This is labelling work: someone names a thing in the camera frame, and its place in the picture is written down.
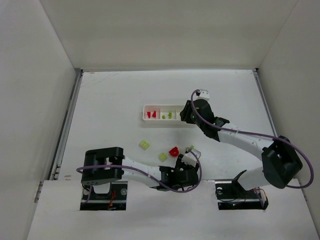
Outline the green square lego plate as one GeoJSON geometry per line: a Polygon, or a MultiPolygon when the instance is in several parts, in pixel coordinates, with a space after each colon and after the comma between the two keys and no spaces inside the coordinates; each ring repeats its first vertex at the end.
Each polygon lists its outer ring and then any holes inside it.
{"type": "Polygon", "coordinates": [[[139,146],[143,149],[143,150],[147,150],[149,147],[150,147],[150,144],[145,141],[145,140],[142,140],[140,143],[139,143],[139,146]]]}
{"type": "Polygon", "coordinates": [[[161,161],[161,162],[164,162],[166,159],[168,158],[168,155],[164,152],[160,153],[158,155],[158,159],[161,161]]]}

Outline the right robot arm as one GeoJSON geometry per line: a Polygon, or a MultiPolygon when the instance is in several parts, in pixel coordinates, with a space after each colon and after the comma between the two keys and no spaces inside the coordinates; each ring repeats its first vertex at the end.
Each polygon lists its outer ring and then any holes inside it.
{"type": "Polygon", "coordinates": [[[229,120],[214,116],[204,99],[193,103],[187,100],[179,115],[181,121],[197,125],[206,137],[237,147],[262,162],[261,167],[244,170],[233,179],[246,191],[266,185],[284,189],[303,167],[296,151],[286,144],[287,138],[267,139],[240,133],[229,120]]]}

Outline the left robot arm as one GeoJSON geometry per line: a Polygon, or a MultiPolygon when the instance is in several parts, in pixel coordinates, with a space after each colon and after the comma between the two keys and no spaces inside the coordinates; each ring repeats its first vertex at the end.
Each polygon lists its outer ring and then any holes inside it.
{"type": "Polygon", "coordinates": [[[88,150],[83,166],[76,171],[86,186],[125,180],[142,183],[157,191],[187,193],[197,188],[202,180],[200,156],[199,151],[188,148],[176,156],[174,167],[150,166],[125,156],[121,147],[109,147],[88,150]]]}

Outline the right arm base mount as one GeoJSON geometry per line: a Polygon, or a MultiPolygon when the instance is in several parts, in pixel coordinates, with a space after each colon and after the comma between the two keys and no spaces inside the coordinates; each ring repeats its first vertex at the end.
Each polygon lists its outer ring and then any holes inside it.
{"type": "Polygon", "coordinates": [[[263,210],[269,205],[266,192],[259,188],[245,190],[239,178],[246,172],[240,172],[233,179],[215,181],[215,196],[219,210],[263,210]]]}

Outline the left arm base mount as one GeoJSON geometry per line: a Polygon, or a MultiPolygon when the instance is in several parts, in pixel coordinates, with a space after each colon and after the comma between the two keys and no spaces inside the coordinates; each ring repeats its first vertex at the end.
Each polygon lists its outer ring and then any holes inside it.
{"type": "Polygon", "coordinates": [[[125,211],[128,182],[116,181],[100,186],[82,184],[81,211],[125,211]]]}

